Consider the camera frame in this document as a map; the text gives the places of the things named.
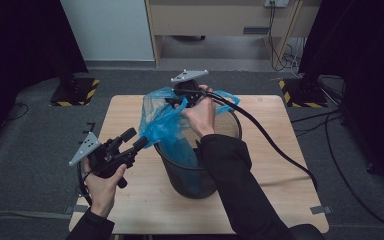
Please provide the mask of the black mesh wastebasket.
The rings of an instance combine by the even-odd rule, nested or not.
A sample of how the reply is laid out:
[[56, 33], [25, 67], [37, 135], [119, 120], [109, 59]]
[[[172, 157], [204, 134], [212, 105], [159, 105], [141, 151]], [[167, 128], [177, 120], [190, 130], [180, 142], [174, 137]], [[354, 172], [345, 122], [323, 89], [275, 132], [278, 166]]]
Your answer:
[[[242, 126], [234, 110], [216, 115], [215, 132], [242, 138]], [[215, 183], [200, 159], [198, 141], [199, 136], [191, 128], [186, 128], [154, 145], [172, 187], [180, 195], [190, 199], [203, 199], [216, 191]]]

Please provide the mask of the blue plastic bag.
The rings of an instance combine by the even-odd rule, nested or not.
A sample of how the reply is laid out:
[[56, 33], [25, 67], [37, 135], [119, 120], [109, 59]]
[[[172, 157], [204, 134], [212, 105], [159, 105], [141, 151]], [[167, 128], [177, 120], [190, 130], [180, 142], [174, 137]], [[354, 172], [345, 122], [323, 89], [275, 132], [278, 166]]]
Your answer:
[[[183, 103], [172, 108], [165, 102], [166, 98], [182, 98]], [[187, 100], [184, 96], [176, 96], [173, 89], [161, 88], [143, 97], [142, 115], [139, 125], [139, 136], [145, 136], [153, 146], [163, 140], [168, 140], [181, 130], [191, 128], [187, 119], [181, 114], [186, 108]], [[199, 153], [200, 141], [197, 142]]]

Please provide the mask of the grey tape strip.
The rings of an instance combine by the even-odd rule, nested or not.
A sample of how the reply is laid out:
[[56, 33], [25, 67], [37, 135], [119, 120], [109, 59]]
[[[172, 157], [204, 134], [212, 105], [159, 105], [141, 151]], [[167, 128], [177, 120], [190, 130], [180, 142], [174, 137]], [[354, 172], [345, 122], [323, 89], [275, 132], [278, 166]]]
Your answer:
[[316, 214], [331, 214], [333, 212], [330, 206], [314, 206], [310, 208], [313, 215]]
[[74, 212], [85, 213], [88, 208], [89, 206], [85, 206], [85, 205], [66, 206], [64, 209], [64, 213], [66, 214], [73, 214]]

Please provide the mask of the black curtain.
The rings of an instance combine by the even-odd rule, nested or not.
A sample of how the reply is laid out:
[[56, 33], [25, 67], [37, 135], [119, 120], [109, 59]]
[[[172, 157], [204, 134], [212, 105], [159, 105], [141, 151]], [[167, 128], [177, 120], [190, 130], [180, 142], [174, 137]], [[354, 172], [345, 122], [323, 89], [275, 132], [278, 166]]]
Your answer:
[[343, 106], [384, 173], [384, 0], [321, 0], [299, 71], [345, 81]]
[[0, 0], [0, 127], [24, 88], [86, 70], [61, 0]]

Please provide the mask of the black stand base striped edge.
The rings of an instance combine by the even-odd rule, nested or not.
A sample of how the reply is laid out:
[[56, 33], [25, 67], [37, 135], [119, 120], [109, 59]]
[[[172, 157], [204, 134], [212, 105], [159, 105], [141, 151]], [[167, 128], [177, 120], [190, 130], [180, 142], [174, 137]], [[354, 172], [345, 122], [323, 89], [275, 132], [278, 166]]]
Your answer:
[[51, 106], [85, 106], [95, 94], [99, 80], [77, 78], [71, 83], [61, 82], [50, 99]]
[[288, 107], [322, 108], [327, 106], [326, 97], [317, 83], [305, 79], [285, 78], [279, 81]]

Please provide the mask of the grey power strip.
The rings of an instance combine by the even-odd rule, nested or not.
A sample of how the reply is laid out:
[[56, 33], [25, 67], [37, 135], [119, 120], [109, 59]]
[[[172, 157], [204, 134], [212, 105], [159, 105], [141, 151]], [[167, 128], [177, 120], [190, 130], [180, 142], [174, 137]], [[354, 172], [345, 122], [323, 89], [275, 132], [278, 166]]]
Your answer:
[[289, 0], [265, 0], [265, 7], [286, 8], [289, 4]]

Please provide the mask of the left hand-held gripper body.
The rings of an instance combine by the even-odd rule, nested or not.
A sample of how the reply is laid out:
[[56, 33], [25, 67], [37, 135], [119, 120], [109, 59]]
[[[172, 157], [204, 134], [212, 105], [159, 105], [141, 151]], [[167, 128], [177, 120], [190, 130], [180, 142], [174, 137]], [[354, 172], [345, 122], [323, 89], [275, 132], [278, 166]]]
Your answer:
[[131, 167], [134, 163], [136, 152], [131, 148], [120, 153], [119, 147], [122, 143], [120, 135], [101, 143], [95, 134], [90, 132], [69, 161], [69, 165], [79, 165], [82, 160], [87, 158], [94, 175], [100, 178], [110, 178], [120, 165], [125, 164], [127, 167]]

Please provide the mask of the black floor tape mark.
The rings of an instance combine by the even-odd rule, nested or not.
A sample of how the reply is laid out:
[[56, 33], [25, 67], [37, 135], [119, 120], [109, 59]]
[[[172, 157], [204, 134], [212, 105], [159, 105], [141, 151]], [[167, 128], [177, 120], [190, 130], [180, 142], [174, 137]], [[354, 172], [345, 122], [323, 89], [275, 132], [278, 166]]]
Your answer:
[[87, 125], [87, 129], [86, 130], [82, 130], [82, 137], [80, 139], [80, 141], [78, 142], [78, 144], [82, 144], [83, 143], [83, 140], [87, 137], [87, 135], [94, 131], [94, 128], [95, 128], [95, 122], [87, 122], [86, 123]]

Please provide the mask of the white panel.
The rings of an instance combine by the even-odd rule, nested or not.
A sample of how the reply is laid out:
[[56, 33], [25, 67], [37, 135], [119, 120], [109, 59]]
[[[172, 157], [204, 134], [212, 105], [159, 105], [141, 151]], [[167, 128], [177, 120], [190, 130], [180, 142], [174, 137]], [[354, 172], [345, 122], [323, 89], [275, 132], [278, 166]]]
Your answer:
[[153, 61], [145, 0], [61, 0], [87, 61]]

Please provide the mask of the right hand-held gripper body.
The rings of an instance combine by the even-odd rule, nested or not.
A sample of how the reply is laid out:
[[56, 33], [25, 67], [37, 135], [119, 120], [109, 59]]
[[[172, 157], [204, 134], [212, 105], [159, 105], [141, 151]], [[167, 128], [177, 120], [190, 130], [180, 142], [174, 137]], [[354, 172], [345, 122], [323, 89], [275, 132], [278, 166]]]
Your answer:
[[208, 75], [208, 70], [186, 70], [171, 79], [175, 84], [173, 91], [176, 96], [184, 96], [187, 100], [187, 108], [195, 106], [203, 97], [204, 91], [200, 89], [196, 79]]

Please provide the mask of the person's right hand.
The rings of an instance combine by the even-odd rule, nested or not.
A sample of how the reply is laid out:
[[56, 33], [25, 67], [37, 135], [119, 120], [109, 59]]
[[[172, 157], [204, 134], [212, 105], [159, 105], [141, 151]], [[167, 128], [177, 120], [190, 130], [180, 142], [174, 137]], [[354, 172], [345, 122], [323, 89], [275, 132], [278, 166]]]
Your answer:
[[215, 133], [215, 105], [211, 97], [203, 98], [192, 108], [183, 109], [181, 114], [200, 138]]

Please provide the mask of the person's left hand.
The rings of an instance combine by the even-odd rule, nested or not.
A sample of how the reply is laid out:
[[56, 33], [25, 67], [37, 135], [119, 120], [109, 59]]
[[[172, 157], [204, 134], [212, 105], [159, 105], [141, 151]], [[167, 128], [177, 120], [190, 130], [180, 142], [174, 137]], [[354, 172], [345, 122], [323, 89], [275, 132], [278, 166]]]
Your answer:
[[115, 194], [118, 182], [123, 178], [127, 169], [122, 164], [110, 178], [100, 178], [91, 172], [89, 160], [82, 163], [84, 170], [88, 173], [85, 184], [91, 196], [91, 212], [103, 218], [107, 218], [115, 203]]

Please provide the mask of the light wooden desk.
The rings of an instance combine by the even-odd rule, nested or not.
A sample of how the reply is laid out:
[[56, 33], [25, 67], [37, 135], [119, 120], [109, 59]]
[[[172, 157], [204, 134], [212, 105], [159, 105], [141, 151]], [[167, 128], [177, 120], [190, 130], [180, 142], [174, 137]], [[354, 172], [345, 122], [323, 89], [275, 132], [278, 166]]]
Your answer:
[[272, 66], [292, 38], [306, 38], [322, 0], [289, 0], [286, 8], [265, 7], [265, 0], [145, 0], [155, 62], [166, 36], [260, 35]]

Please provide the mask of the black tripod legs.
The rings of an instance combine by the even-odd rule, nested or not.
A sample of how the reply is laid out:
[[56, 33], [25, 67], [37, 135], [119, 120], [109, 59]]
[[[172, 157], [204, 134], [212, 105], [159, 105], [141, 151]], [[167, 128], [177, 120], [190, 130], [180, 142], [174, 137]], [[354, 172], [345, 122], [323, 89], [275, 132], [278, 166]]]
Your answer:
[[344, 98], [345, 82], [337, 76], [320, 76], [318, 79], [321, 90], [335, 104], [340, 105]]

